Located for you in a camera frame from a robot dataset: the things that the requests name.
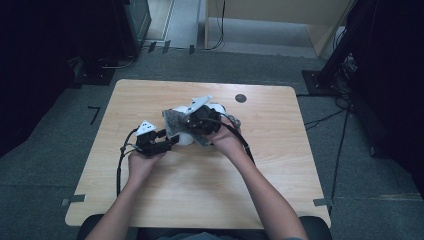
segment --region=left hand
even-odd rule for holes
[[[128,183],[140,188],[143,182],[152,172],[156,163],[165,156],[166,153],[158,154],[147,158],[137,151],[133,151],[128,156],[129,177]]]

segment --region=forearm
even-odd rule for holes
[[[286,199],[268,182],[246,154],[231,156],[249,190],[259,218],[270,239],[307,239],[302,224]]]
[[[139,188],[128,183],[87,239],[125,239]]]

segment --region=person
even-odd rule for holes
[[[231,122],[223,117],[221,121]],[[308,239],[296,212],[246,154],[239,139],[226,127],[205,136],[241,174],[269,239]],[[121,194],[86,239],[125,239],[137,195],[155,164],[165,154],[146,158],[133,151],[128,157],[129,178]]]

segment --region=gray carpet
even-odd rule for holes
[[[75,239],[62,198],[73,194],[117,80],[150,79],[292,86],[307,93],[301,70],[324,60],[235,53],[143,51],[116,71],[110,86],[67,89],[31,137],[0,159],[0,239]],[[305,122],[339,110],[331,97],[299,97]],[[95,110],[101,107],[93,125]],[[308,130],[324,195],[330,199],[345,114]],[[348,115],[334,192],[334,239],[421,239],[424,204],[410,175],[390,159],[369,156],[366,133]]]

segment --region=tabletop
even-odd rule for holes
[[[243,94],[245,102],[236,96]],[[306,130],[294,90],[284,86],[120,80],[117,82],[88,156],[66,223],[79,226],[90,215],[105,213],[116,199],[116,169],[125,138],[144,120],[165,128],[162,111],[189,106],[192,98],[211,95],[241,121],[256,165],[299,216],[317,216],[328,226]],[[135,136],[130,143],[135,143]],[[122,187],[128,179],[122,162]],[[262,229],[236,168],[213,146],[173,146],[158,162],[138,197],[131,226]]]

